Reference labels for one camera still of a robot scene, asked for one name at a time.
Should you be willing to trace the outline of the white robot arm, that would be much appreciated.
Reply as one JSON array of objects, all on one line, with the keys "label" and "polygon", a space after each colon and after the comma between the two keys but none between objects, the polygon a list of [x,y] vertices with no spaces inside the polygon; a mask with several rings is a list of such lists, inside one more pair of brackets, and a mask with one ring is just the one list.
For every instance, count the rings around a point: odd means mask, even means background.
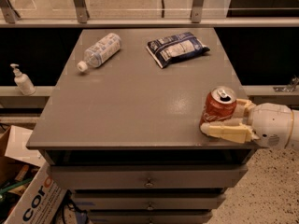
[{"label": "white robot arm", "polygon": [[237,99],[236,109],[227,120],[204,122],[200,130],[207,136],[259,147],[299,149],[299,111],[285,105],[254,104]]}]

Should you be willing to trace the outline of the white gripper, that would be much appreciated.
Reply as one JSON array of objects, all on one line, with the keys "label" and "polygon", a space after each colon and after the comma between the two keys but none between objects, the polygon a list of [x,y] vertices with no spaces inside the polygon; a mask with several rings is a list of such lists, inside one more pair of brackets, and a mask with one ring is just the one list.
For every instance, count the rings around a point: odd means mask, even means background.
[{"label": "white gripper", "polygon": [[248,125],[242,119],[227,119],[204,122],[200,130],[207,136],[239,144],[254,141],[260,147],[294,148],[293,110],[285,105],[256,105],[251,100],[237,99],[233,117],[247,116]]}]

